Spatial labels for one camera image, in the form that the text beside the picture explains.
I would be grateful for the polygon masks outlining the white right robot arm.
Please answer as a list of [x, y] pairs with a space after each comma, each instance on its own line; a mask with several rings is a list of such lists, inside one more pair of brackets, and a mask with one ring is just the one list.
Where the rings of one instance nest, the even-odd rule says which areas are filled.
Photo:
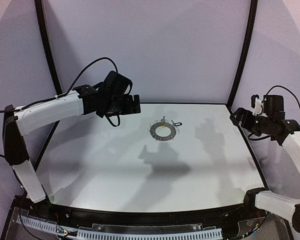
[[[300, 175], [300, 125], [296, 120], [255, 115], [242, 107], [231, 113], [229, 118], [235, 126], [252, 134], [270, 136], [291, 158]], [[293, 229], [300, 233], [300, 198], [258, 187], [246, 191], [243, 204], [249, 209], [264, 210], [287, 220]]]

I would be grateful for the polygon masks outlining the round metal keyring disc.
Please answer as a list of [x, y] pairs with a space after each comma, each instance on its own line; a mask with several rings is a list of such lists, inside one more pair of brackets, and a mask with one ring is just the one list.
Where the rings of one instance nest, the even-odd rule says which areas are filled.
[[180, 133], [179, 127], [174, 127], [171, 120], [164, 118], [151, 122], [147, 131], [154, 140], [159, 142], [171, 141]]

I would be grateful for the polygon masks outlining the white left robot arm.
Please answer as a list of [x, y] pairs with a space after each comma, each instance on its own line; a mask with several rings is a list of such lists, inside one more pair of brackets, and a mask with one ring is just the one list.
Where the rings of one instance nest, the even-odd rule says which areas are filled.
[[126, 93], [126, 89], [126, 86], [122, 90], [111, 89], [103, 83], [82, 85], [66, 96], [55, 96], [30, 107], [8, 105], [5, 108], [2, 131], [4, 158], [33, 203], [45, 201], [47, 194], [31, 163], [24, 136], [60, 120], [90, 113], [107, 119], [139, 114], [140, 96]]

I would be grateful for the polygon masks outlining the black head key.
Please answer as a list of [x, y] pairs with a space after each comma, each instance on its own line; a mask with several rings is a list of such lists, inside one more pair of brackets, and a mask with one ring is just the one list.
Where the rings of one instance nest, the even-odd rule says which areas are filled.
[[171, 120], [171, 123], [174, 127], [180, 127], [183, 125], [181, 122], [174, 122], [173, 120]]

